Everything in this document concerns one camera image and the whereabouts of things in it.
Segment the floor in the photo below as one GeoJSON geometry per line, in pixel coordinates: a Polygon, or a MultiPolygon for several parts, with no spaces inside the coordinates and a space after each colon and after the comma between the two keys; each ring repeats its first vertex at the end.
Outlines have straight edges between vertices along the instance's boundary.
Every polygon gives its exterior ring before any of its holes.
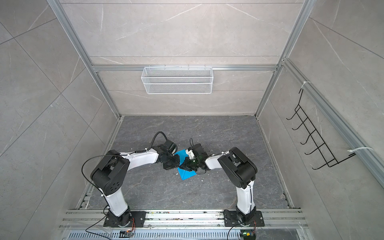
{"type": "MultiPolygon", "coordinates": [[[[157,131],[163,131],[179,150],[190,146],[190,137],[208,154],[238,147],[258,168],[256,207],[288,208],[254,116],[126,116],[113,149],[143,149],[157,131]]],[[[162,141],[159,136],[155,144],[162,141]]],[[[177,169],[164,170],[162,164],[140,166],[127,173],[122,192],[131,209],[233,209],[237,204],[235,186],[222,169],[181,180],[177,169]]],[[[103,209],[105,205],[99,192],[93,191],[87,208],[103,209]]]]}

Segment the black mounting plate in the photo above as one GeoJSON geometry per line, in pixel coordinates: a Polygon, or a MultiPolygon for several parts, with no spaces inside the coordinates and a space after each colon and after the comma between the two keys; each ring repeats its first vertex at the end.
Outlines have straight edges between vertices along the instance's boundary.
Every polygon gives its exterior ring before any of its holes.
{"type": "MultiPolygon", "coordinates": [[[[237,216],[236,211],[224,210],[223,214],[224,214],[224,224],[226,227],[233,227],[235,225],[239,227],[241,226],[241,224],[239,224],[240,222],[239,222],[239,218],[237,216]]],[[[257,227],[265,226],[263,214],[261,211],[255,211],[255,214],[253,215],[253,217],[243,225],[249,225],[249,227],[254,227],[255,223],[253,220],[255,220],[257,227]]]]}
{"type": "MultiPolygon", "coordinates": [[[[114,220],[114,217],[111,216],[111,212],[107,213],[107,216],[105,217],[104,221],[104,227],[120,227],[118,223],[114,220]]],[[[145,211],[131,211],[131,217],[135,219],[135,226],[136,227],[143,227],[145,216],[147,212],[145,211]]],[[[125,226],[126,228],[132,227],[132,221],[129,221],[128,225],[125,226]]]]}

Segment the zip tie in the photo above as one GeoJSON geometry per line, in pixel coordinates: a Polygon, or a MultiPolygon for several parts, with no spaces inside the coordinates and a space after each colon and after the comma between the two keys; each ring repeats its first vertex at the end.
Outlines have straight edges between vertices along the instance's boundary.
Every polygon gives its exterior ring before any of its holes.
{"type": "Polygon", "coordinates": [[[370,149],[370,150],[373,150],[373,148],[371,148],[371,147],[358,147],[358,148],[350,149],[350,150],[347,150],[347,151],[348,152],[354,152],[354,151],[357,151],[357,150],[360,150],[360,149],[370,149]]]}
{"type": "Polygon", "coordinates": [[[306,83],[310,83],[310,82],[304,81],[304,82],[303,82],[303,85],[301,86],[301,88],[303,88],[303,87],[304,87],[304,84],[306,84],[306,83]]]}

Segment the blue object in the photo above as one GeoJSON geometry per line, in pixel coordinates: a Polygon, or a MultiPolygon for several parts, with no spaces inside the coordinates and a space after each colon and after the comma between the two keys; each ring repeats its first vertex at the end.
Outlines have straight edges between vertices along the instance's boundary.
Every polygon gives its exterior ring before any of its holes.
{"type": "MultiPolygon", "coordinates": [[[[175,155],[179,155],[179,157],[180,157],[180,165],[184,162],[185,158],[188,157],[188,155],[185,152],[185,150],[180,150],[180,151],[176,152],[175,155]]],[[[188,172],[186,170],[180,169],[179,167],[177,169],[178,169],[178,171],[180,173],[180,177],[181,177],[182,180],[186,180],[187,178],[190,178],[190,177],[196,175],[195,171],[188,172]]]]}

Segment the white wire mesh basket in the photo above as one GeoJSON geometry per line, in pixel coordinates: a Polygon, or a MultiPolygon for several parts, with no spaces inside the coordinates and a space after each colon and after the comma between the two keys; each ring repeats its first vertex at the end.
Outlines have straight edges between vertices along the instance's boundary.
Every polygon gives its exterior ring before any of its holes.
{"type": "Polygon", "coordinates": [[[211,93],[211,67],[145,67],[141,75],[148,94],[211,93]]]}

